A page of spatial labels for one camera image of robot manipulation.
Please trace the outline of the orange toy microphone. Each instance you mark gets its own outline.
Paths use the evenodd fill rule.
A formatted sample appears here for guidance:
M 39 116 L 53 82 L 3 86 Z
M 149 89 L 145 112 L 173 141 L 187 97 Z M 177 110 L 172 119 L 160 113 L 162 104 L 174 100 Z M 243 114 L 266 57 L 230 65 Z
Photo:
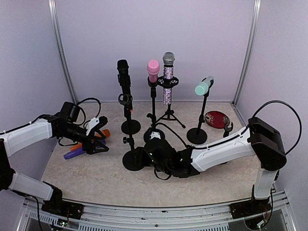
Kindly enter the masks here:
M 106 138 L 109 138 L 111 136 L 111 133 L 108 129 L 101 130 L 101 132 Z M 75 151 L 81 147 L 82 147 L 82 143 L 78 143 L 77 145 L 74 145 L 73 147 L 71 147 L 70 151 Z

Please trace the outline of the purple toy microphone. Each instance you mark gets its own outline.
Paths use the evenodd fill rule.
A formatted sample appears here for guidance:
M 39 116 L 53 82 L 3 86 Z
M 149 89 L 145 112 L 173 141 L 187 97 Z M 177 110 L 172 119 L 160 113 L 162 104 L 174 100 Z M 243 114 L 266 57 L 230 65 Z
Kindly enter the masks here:
M 96 144 L 98 144 L 98 143 L 103 143 L 104 145 L 106 145 L 105 140 L 96 141 Z M 66 153 L 66 154 L 64 155 L 64 159 L 66 159 L 66 160 L 67 160 L 67 159 L 71 159 L 71 158 L 77 157 L 77 156 L 79 156 L 79 155 L 81 155 L 81 154 L 84 154 L 84 153 L 86 153 L 86 152 L 83 151 L 83 150 L 82 150 L 82 147 L 81 147 L 81 148 L 79 148 L 79 149 L 77 149 L 77 150 L 75 150 L 75 151 L 70 151 L 70 152 Z

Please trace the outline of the short black microphone stand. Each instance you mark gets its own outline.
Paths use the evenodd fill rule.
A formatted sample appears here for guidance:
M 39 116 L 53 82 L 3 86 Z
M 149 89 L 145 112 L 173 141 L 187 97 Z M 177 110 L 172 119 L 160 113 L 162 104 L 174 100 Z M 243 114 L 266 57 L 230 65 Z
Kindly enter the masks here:
M 118 97 L 118 101 L 119 101 L 119 103 L 120 103 L 121 105 L 124 106 L 124 112 L 125 112 L 125 111 L 129 111 L 129 108 L 127 107 L 126 101 L 125 101 L 126 98 L 124 98 L 123 96 L 124 96 L 123 93 L 120 94 L 119 97 Z M 129 171 L 139 171 L 139 170 L 141 170 L 142 168 L 134 168 L 134 167 L 133 167 L 133 162 L 132 162 L 132 161 L 133 161 L 133 158 L 132 158 L 132 154 L 133 154 L 133 151 L 135 150 L 135 147 L 134 147 L 135 142 L 134 142 L 134 139 L 133 139 L 133 135 L 132 135 L 132 134 L 129 134 L 129 137 L 128 137 L 128 138 L 127 138 L 127 137 L 124 137 L 124 138 L 123 138 L 123 143 L 124 143 L 124 144 L 125 144 L 125 143 L 129 143 L 129 146 L 130 146 L 130 151 L 126 152 L 126 153 L 124 154 L 124 156 L 123 156 L 123 159 L 122 159 L 123 166 L 124 166 L 127 170 L 129 170 Z

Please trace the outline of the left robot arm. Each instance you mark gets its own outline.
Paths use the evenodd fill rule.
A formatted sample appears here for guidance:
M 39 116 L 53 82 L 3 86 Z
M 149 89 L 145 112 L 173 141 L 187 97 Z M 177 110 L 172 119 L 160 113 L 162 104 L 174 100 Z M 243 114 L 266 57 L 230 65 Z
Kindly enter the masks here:
M 62 191 L 46 182 L 17 173 L 11 168 L 9 158 L 18 151 L 50 138 L 70 139 L 80 143 L 87 154 L 107 152 L 103 143 L 106 135 L 101 129 L 108 122 L 107 117 L 96 115 L 84 128 L 77 124 L 79 113 L 84 110 L 71 102 L 64 102 L 61 110 L 54 115 L 40 115 L 23 126 L 3 131 L 0 134 L 0 188 L 17 194 L 43 200 L 41 209 L 51 214 L 79 219 L 84 206 L 63 200 Z

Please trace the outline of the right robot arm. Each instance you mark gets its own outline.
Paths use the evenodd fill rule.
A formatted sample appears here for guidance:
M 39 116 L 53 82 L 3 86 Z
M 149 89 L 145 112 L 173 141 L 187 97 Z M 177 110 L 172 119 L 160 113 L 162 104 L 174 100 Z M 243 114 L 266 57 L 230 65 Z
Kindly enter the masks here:
M 127 157 L 132 170 L 153 167 L 155 172 L 167 174 L 167 178 L 190 178 L 223 163 L 256 156 L 260 168 L 252 186 L 248 201 L 230 205 L 233 218 L 242 218 L 266 211 L 273 211 L 272 186 L 276 176 L 287 162 L 288 151 L 284 149 L 280 132 L 257 117 L 270 104 L 283 104 L 300 119 L 297 111 L 288 103 L 279 100 L 260 106 L 248 124 L 227 137 L 199 146 L 186 145 L 176 151 L 165 139 L 153 137 L 143 147 L 137 147 Z

